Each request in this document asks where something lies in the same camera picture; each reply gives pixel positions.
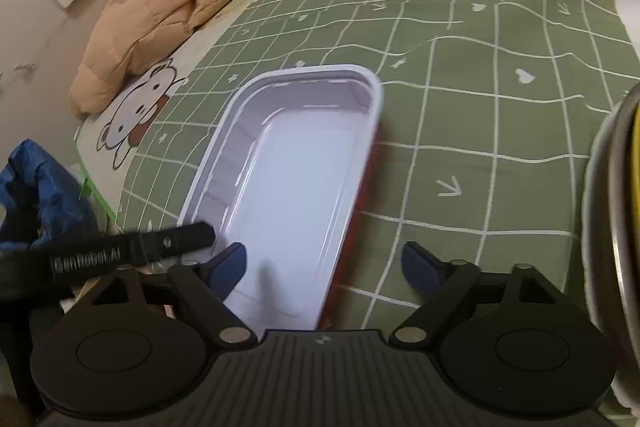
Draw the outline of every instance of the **blue cloth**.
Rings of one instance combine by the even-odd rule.
[[[98,225],[75,178],[32,140],[22,142],[0,172],[0,251],[36,248],[53,238],[95,235]]]

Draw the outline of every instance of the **metal screw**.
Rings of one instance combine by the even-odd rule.
[[[239,344],[251,338],[251,331],[246,328],[232,326],[220,331],[220,340],[227,344]]]
[[[422,328],[405,326],[395,333],[396,339],[405,344],[415,344],[427,338],[427,332]]]

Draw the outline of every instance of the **arrow print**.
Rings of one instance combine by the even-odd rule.
[[[449,185],[442,180],[436,180],[438,185],[446,188],[449,192],[439,192],[438,196],[459,196],[462,194],[462,190],[460,190],[460,184],[458,183],[458,179],[455,176],[451,177],[451,182],[453,185]]]
[[[402,66],[404,63],[406,62],[406,58],[401,58],[400,60],[398,60],[397,62],[393,63],[391,65],[392,68],[394,68],[395,70],[397,70],[400,66]]]
[[[569,7],[566,5],[566,3],[559,2],[557,4],[558,4],[558,11],[560,13],[563,13],[565,15],[571,15],[571,13],[569,12]]]

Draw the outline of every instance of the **white grid pattern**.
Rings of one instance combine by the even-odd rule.
[[[271,5],[271,4],[275,4],[276,7],[271,11],[271,13],[273,14],[274,11],[277,9],[277,7],[281,6],[283,1],[291,1],[291,0],[262,0],[262,3],[260,5],[256,5],[253,6],[251,9],[253,10],[253,12],[256,11],[256,9],[258,9],[259,7],[264,7],[266,5]],[[442,24],[442,25],[447,25],[448,28],[451,27],[452,24],[455,24],[456,22],[453,21],[453,15],[454,15],[454,8],[456,5],[456,1],[457,0],[450,0],[450,4],[449,4],[449,17],[448,20],[444,20],[444,21],[437,21],[437,22],[433,22],[433,21],[421,21],[415,18],[405,18],[404,17],[404,8],[406,6],[406,3],[408,0],[375,0],[373,2],[385,2],[385,1],[398,1],[401,3],[401,9],[398,13],[397,17],[394,18],[388,18],[391,20],[394,20],[394,25],[392,27],[392,31],[391,34],[389,36],[389,39],[387,41],[386,47],[384,50],[379,50],[379,49],[375,49],[375,48],[371,48],[370,46],[357,46],[354,44],[345,44],[342,45],[340,44],[340,39],[342,38],[342,36],[344,35],[346,28],[343,29],[343,31],[340,33],[340,37],[337,39],[337,41],[334,43],[334,45],[330,48],[305,48],[305,44],[308,41],[308,38],[310,37],[312,31],[314,29],[320,28],[320,27],[324,27],[324,26],[329,26],[330,24],[334,24],[334,23],[338,23],[338,22],[347,22],[347,27],[349,25],[351,25],[351,23],[353,23],[358,10],[360,9],[361,6],[366,6],[367,1],[365,0],[363,2],[345,2],[345,3],[340,3],[340,4],[333,4],[332,0],[331,2],[331,6],[335,7],[335,6],[347,6],[347,5],[354,5],[354,10],[352,12],[352,15],[350,17],[350,19],[348,20],[336,20],[336,21],[332,21],[328,24],[325,25],[318,25],[318,21],[320,20],[320,16],[321,13],[323,13],[323,8],[312,8],[312,9],[303,9],[303,5],[306,2],[306,0],[303,0],[303,2],[298,6],[298,9],[293,11],[293,12],[288,12],[288,13],[284,13],[284,14],[279,14],[277,16],[268,16],[265,18],[261,18],[261,19],[257,19],[257,20],[250,20],[249,22],[247,22],[247,18],[244,19],[244,22],[242,23],[238,23],[237,25],[233,25],[231,26],[231,28],[234,30],[233,32],[233,36],[232,39],[238,35],[238,32],[241,30],[245,30],[248,28],[253,28],[255,25],[257,25],[256,23],[261,23],[259,25],[257,25],[257,28],[255,28],[253,34],[252,34],[252,38],[251,39],[247,39],[247,40],[241,40],[241,41],[234,41],[234,43],[245,43],[245,45],[247,45],[249,42],[251,41],[255,41],[255,36],[256,33],[258,32],[258,30],[264,25],[264,23],[268,20],[273,21],[276,20],[277,18],[282,18],[282,28],[285,28],[287,25],[287,21],[289,20],[288,17],[291,16],[298,16],[302,13],[308,13],[308,12],[316,12],[315,14],[315,21],[314,24],[311,27],[307,27],[307,28],[303,28],[301,30],[287,30],[285,32],[283,32],[282,30],[274,35],[271,36],[260,36],[258,37],[258,39],[260,38],[273,38],[274,41],[275,39],[279,36],[282,35],[283,33],[286,34],[290,34],[293,33],[295,31],[302,31],[302,32],[307,32],[306,33],[306,37],[305,39],[301,42],[301,44],[299,44],[293,51],[288,52],[287,54],[281,55],[280,57],[275,57],[275,58],[284,58],[284,60],[282,61],[282,64],[284,65],[288,58],[298,49],[304,49],[304,50],[321,50],[321,51],[326,51],[326,53],[324,54],[324,57],[326,58],[327,55],[332,51],[332,50],[336,50],[339,49],[341,47],[360,47],[360,48],[364,48],[364,49],[368,49],[370,51],[374,51],[378,54],[382,54],[382,59],[380,62],[380,66],[378,68],[378,71],[380,71],[383,68],[383,65],[385,64],[385,61],[387,59],[387,57],[399,57],[401,55],[406,55],[406,53],[408,52],[404,52],[402,54],[395,54],[395,53],[391,53],[390,52],[390,45],[391,42],[393,40],[393,36],[396,32],[396,28],[398,27],[398,23],[401,20],[412,20],[415,22],[421,22],[421,23],[425,23],[425,24]],[[566,102],[568,100],[573,100],[573,99],[577,99],[577,98],[581,98],[584,99],[584,96],[581,94],[576,94],[576,95],[571,95],[571,96],[565,96],[564,95],[564,90],[562,89],[562,82],[560,79],[560,75],[559,75],[559,71],[558,71],[558,67],[556,64],[556,59],[557,58],[561,58],[561,57],[565,57],[567,55],[571,55],[569,53],[567,54],[554,54],[553,48],[551,46],[551,42],[550,42],[550,38],[548,35],[548,25],[561,25],[564,26],[565,28],[571,29],[571,30],[575,30],[578,32],[586,32],[590,35],[590,39],[591,42],[593,43],[594,46],[594,51],[596,53],[596,60],[597,60],[597,65],[593,65],[593,64],[587,64],[584,61],[582,61],[579,57],[574,57],[581,62],[583,65],[585,65],[588,68],[591,68],[592,70],[596,70],[600,72],[600,75],[602,76],[602,81],[604,83],[604,85],[606,86],[606,78],[605,78],[605,74],[612,74],[615,76],[619,76],[621,78],[632,78],[632,79],[636,79],[636,80],[640,80],[640,77],[637,76],[632,76],[629,74],[624,74],[624,73],[616,73],[615,71],[607,71],[604,70],[604,68],[602,67],[602,62],[600,60],[600,55],[599,52],[596,48],[596,42],[594,40],[594,36],[598,36],[600,38],[604,38],[604,39],[610,39],[611,41],[618,41],[618,42],[624,42],[625,44],[631,45],[629,42],[627,41],[622,41],[620,39],[615,39],[615,38],[610,38],[608,36],[604,36],[604,35],[599,35],[596,34],[594,32],[592,32],[591,27],[589,26],[589,22],[588,22],[588,17],[586,14],[586,10],[585,10],[585,4],[590,4],[591,6],[601,10],[604,13],[607,14],[612,14],[617,16],[617,14],[615,14],[614,12],[611,12],[610,10],[606,9],[605,7],[599,6],[598,4],[594,3],[592,0],[580,0],[581,6],[582,6],[582,15],[584,17],[584,20],[586,22],[586,28],[587,30],[583,30],[581,28],[573,28],[569,25],[565,25],[564,23],[559,23],[559,22],[555,22],[552,21],[550,19],[548,19],[548,17],[546,16],[546,0],[543,3],[543,13],[539,14],[536,13],[534,10],[530,9],[529,7],[526,6],[522,6],[519,5],[517,3],[511,3],[511,2],[505,2],[505,0],[496,0],[498,1],[495,5],[494,5],[494,17],[495,17],[495,26],[494,26],[494,31],[495,31],[495,35],[494,35],[494,42],[484,42],[484,41],[479,41],[478,39],[473,39],[473,38],[467,38],[465,36],[438,36],[436,38],[433,39],[429,39],[425,42],[422,42],[420,45],[421,46],[425,46],[427,44],[430,45],[430,52],[429,52],[429,57],[428,57],[428,73],[427,73],[427,78],[426,78],[426,83],[425,84],[412,84],[410,82],[403,82],[401,80],[391,80],[386,82],[385,84],[390,84],[390,83],[398,83],[398,84],[405,84],[407,86],[410,87],[415,87],[416,89],[423,89],[422,92],[422,105],[420,107],[420,116],[419,116],[419,120],[418,120],[418,127],[417,127],[417,132],[416,132],[416,136],[415,136],[415,142],[414,144],[401,144],[401,143],[395,143],[395,142],[381,142],[383,145],[386,146],[395,146],[395,147],[399,147],[399,148],[408,148],[412,150],[412,161],[409,167],[409,172],[407,175],[407,179],[406,179],[406,183],[404,186],[404,194],[402,196],[402,203],[401,203],[401,210],[399,213],[399,217],[392,217],[392,216],[385,216],[385,215],[381,215],[381,214],[375,214],[372,212],[363,212],[363,214],[376,218],[376,219],[381,219],[384,221],[389,221],[392,223],[396,223],[396,233],[394,236],[394,243],[392,245],[392,249],[391,252],[389,253],[388,259],[386,261],[386,265],[385,265],[385,269],[383,271],[382,276],[380,277],[380,279],[378,280],[378,283],[376,285],[376,289],[375,291],[372,292],[368,292],[359,288],[354,288],[354,287],[350,287],[350,286],[342,286],[343,289],[347,290],[347,291],[351,291],[353,293],[357,293],[363,296],[366,296],[367,298],[370,298],[370,303],[369,303],[369,307],[367,309],[367,313],[364,317],[364,320],[362,322],[362,326],[366,327],[367,323],[369,322],[370,316],[372,314],[373,308],[375,306],[375,302],[377,300],[381,300],[381,301],[386,301],[386,302],[390,302],[396,305],[401,305],[401,306],[406,306],[409,308],[415,308],[416,305],[413,303],[409,303],[409,302],[405,302],[405,301],[399,301],[397,299],[391,299],[389,297],[383,296],[381,295],[381,290],[382,287],[385,283],[386,277],[388,276],[389,270],[391,268],[391,265],[394,261],[394,257],[396,255],[396,252],[398,251],[398,243],[399,243],[399,239],[401,237],[401,230],[402,230],[402,226],[404,224],[408,224],[408,225],[414,225],[417,227],[424,227],[427,229],[437,229],[437,230],[448,230],[448,231],[454,231],[454,232],[463,232],[463,233],[469,233],[469,234],[474,234],[474,235],[479,235],[481,236],[481,242],[479,243],[478,246],[478,252],[476,254],[476,261],[479,261],[482,255],[482,248],[484,245],[484,239],[488,236],[492,236],[492,235],[560,235],[560,236],[564,236],[564,237],[568,237],[571,238],[573,240],[578,240],[578,237],[575,236],[574,232],[572,231],[568,231],[568,230],[489,230],[488,228],[488,224],[489,224],[489,220],[490,220],[490,215],[491,215],[491,204],[492,204],[492,194],[493,194],[493,188],[495,187],[495,170],[496,170],[496,164],[498,160],[509,160],[509,161],[514,161],[514,162],[521,162],[521,163],[544,163],[544,162],[552,162],[552,161],[556,161],[556,160],[568,160],[568,163],[570,165],[570,172],[571,172],[571,179],[572,179],[572,204],[573,204],[573,208],[574,208],[574,212],[575,212],[575,204],[576,204],[576,194],[575,194],[575,190],[576,190],[576,180],[575,180],[575,166],[574,166],[574,159],[576,158],[587,158],[586,155],[579,155],[579,154],[575,154],[572,150],[572,139],[571,139],[571,133],[570,133],[570,127],[569,127],[569,123],[568,123],[568,115],[566,113]],[[498,19],[499,19],[499,9],[501,8],[501,6],[506,6],[506,5],[514,5],[514,6],[519,6],[521,9],[526,10],[527,12],[530,12],[532,14],[535,14],[537,17],[539,17],[540,20],[542,20],[543,25],[544,25],[544,30],[545,30],[545,36],[546,36],[546,42],[548,44],[548,51],[549,51],[549,55],[532,55],[532,54],[524,54],[524,53],[519,53],[519,52],[515,52],[512,51],[506,47],[500,46],[499,45],[499,38],[498,38]],[[488,93],[488,92],[475,92],[475,91],[471,91],[471,90],[461,90],[461,89],[452,89],[452,88],[446,88],[446,87],[438,87],[438,86],[431,86],[430,82],[430,76],[431,76],[431,67],[433,65],[433,57],[434,57],[434,51],[435,48],[438,44],[438,42],[441,39],[450,39],[450,38],[454,38],[454,39],[466,39],[468,41],[472,41],[472,42],[478,42],[481,44],[484,44],[485,46],[489,46],[492,48],[493,50],[493,54],[494,54],[494,92],[492,93]],[[196,68],[196,70],[200,71],[200,76],[198,77],[198,79],[204,74],[204,72],[209,69],[210,66],[213,65],[213,63],[216,60],[216,57],[218,56],[218,54],[222,51],[222,49],[224,49],[224,45],[220,45],[219,46],[219,50],[218,53],[212,58],[212,60],[209,63],[209,66],[206,66],[204,68]],[[520,98],[520,97],[515,97],[515,96],[508,96],[508,95],[504,95],[504,94],[500,94],[498,92],[498,84],[497,84],[497,67],[496,67],[496,61],[497,61],[497,55],[498,52],[507,52],[509,54],[513,54],[513,55],[520,55],[523,57],[534,57],[534,58],[550,58],[552,60],[552,63],[554,65],[554,71],[556,72],[556,80],[558,83],[558,89],[559,89],[559,98],[555,98],[553,100],[535,100],[535,99],[529,99],[529,98]],[[221,68],[221,67],[225,67],[226,71],[228,71],[228,69],[231,66],[237,66],[240,64],[253,64],[254,61],[249,61],[249,62],[235,62],[232,61],[231,63],[228,64],[216,64],[215,67],[217,68]],[[196,84],[196,82],[193,82],[191,84],[190,89],[193,88],[193,86]],[[424,115],[425,115],[425,111],[426,111],[426,105],[428,102],[428,94],[432,91],[432,90],[449,90],[451,92],[464,92],[467,94],[475,94],[478,96],[492,96],[494,98],[494,146],[493,146],[493,150],[491,152],[483,152],[483,151],[472,151],[472,150],[463,150],[463,149],[458,149],[458,148],[447,148],[447,147],[441,147],[441,146],[423,146],[420,145],[420,133],[422,131],[422,124],[424,121]],[[235,90],[228,90],[225,91],[224,94],[228,93],[228,97],[230,98],[233,94]],[[210,93],[220,93],[222,94],[221,91],[215,91],[215,86],[212,87],[212,89],[210,91],[204,92],[204,91],[193,91],[193,92],[186,92],[186,93],[180,93],[181,95],[185,96],[188,94],[210,94]],[[607,88],[607,94],[609,96],[609,101],[610,101],[610,94],[609,94],[609,90]],[[566,133],[567,133],[567,143],[568,143],[568,153],[567,154],[563,154],[563,155],[558,155],[558,156],[552,156],[549,158],[517,158],[515,156],[506,156],[506,155],[501,155],[498,153],[498,149],[497,149],[497,142],[498,142],[498,110],[499,110],[499,102],[500,100],[507,100],[507,99],[511,99],[511,100],[521,100],[523,102],[530,102],[530,103],[560,103],[563,107],[563,116],[564,116],[564,122],[565,122],[565,127],[566,127]],[[609,109],[604,109],[604,108],[599,108],[599,107],[592,107],[589,106],[588,104],[584,104],[587,108],[594,110],[596,112],[609,112]],[[164,123],[179,123],[182,124],[180,122],[171,122],[169,119],[164,120]],[[414,168],[415,168],[415,163],[416,163],[416,157],[417,157],[417,152],[418,150],[421,149],[427,149],[427,148],[433,148],[433,149],[441,149],[441,150],[450,150],[453,152],[458,152],[458,153],[465,153],[465,154],[470,154],[470,155],[482,155],[482,156],[488,156],[492,158],[492,173],[491,173],[491,190],[490,193],[488,195],[488,201],[486,204],[486,211],[485,211],[485,218],[484,218],[484,224],[482,227],[482,230],[475,230],[475,229],[462,229],[462,228],[457,228],[457,227],[445,227],[442,225],[436,225],[433,223],[425,223],[425,222],[421,222],[421,221],[412,221],[409,219],[406,219],[405,216],[405,212],[406,212],[406,206],[407,206],[407,201],[408,201],[408,194],[409,194],[409,190],[410,190],[410,186],[411,186],[411,182],[412,182],[412,176],[414,173]],[[140,198],[139,196],[130,193],[130,191],[126,191],[129,193],[129,197],[136,197],[139,198],[143,201],[143,198]],[[157,207],[159,210],[162,210],[162,208],[160,208],[159,206],[150,203],[149,201],[146,201],[146,203],[151,204],[151,206]],[[168,213],[167,211],[164,210],[164,212],[166,212],[168,215],[175,217],[173,214]]]

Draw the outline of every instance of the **white plastic tray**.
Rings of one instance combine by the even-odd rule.
[[[226,305],[258,335],[314,329],[378,127],[383,89],[360,66],[315,66],[254,78],[229,102],[180,222],[204,220],[234,241],[247,272]]]

